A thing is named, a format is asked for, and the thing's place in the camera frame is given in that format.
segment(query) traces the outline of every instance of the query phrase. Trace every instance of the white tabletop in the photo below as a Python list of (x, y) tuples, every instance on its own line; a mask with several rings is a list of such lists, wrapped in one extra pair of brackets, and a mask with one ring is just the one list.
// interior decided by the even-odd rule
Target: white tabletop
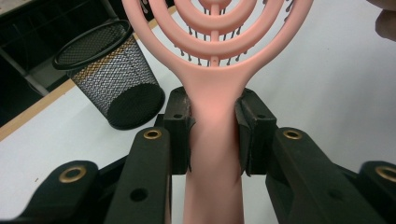
[[(379, 12), (363, 0), (315, 1), (290, 45), (247, 85), (279, 127), (307, 132), (355, 172), (365, 161), (396, 162), (396, 43), (375, 33)], [(179, 81), (142, 50), (168, 96)], [(59, 165), (88, 160), (102, 168), (127, 155), (135, 133), (153, 122), (115, 130), (78, 88), (68, 91), (0, 142), (0, 219), (16, 217)], [(183, 176), (174, 181), (173, 223), (181, 223)], [(243, 183), (246, 223), (277, 223), (264, 176)]]

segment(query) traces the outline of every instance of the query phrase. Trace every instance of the brass screw hole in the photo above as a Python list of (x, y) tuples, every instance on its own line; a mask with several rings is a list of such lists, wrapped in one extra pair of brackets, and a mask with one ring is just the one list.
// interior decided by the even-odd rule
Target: brass screw hole
[(285, 132), (283, 132), (283, 135), (285, 135), (289, 139), (294, 140), (298, 140), (303, 137), (299, 132), (296, 132), (294, 130), (286, 130)]
[(61, 175), (59, 175), (59, 181), (68, 184), (80, 180), (85, 174), (87, 174), (87, 169), (82, 165), (76, 165), (64, 170)]
[(163, 135), (163, 133), (161, 133), (161, 131), (159, 131), (159, 130), (148, 130), (143, 134), (143, 136), (146, 139), (150, 139), (150, 140), (157, 139), (157, 138), (161, 137), (161, 135)]
[(375, 167), (375, 171), (382, 178), (396, 183), (396, 169), (388, 166), (377, 166)]

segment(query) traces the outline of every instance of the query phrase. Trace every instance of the pink hairbrush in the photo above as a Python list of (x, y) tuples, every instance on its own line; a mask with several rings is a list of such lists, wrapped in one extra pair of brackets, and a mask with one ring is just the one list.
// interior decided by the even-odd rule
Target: pink hairbrush
[(175, 0), (177, 12), (190, 29), (188, 33), (169, 15), (164, 0), (150, 0), (154, 18), (164, 34), (183, 54), (188, 54), (189, 59), (198, 58), (198, 64), (172, 53), (152, 33), (141, 7), (147, 1), (122, 2), (142, 43), (175, 73), (191, 100), (191, 116), (196, 123), (190, 135), (192, 172), (186, 176), (183, 222), (243, 223), (234, 104), (250, 78), (289, 44), (313, 0), (290, 0), (287, 8), (290, 13), (271, 42), (248, 59), (226, 66), (220, 66), (220, 61), (229, 61), (232, 57), (239, 61), (241, 54), (265, 36), (278, 18), (284, 0), (264, 0), (261, 15), (242, 33), (241, 26), (251, 15), (256, 1), (240, 0), (225, 13), (231, 0), (199, 0), (205, 10), (202, 13), (191, 1)]

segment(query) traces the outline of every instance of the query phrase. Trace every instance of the hand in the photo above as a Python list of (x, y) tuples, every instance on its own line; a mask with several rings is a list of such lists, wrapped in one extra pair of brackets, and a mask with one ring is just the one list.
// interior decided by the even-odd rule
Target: hand
[(383, 8), (375, 22), (375, 31), (382, 37), (396, 41), (396, 0), (367, 0)]

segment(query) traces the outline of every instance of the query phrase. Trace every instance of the black mesh pencil cup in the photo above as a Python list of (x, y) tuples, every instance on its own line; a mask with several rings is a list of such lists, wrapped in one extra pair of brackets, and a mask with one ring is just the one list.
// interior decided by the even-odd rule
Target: black mesh pencil cup
[(163, 90), (128, 21), (114, 21), (78, 36), (55, 55), (52, 64), (66, 70), (116, 129), (140, 126), (163, 106)]

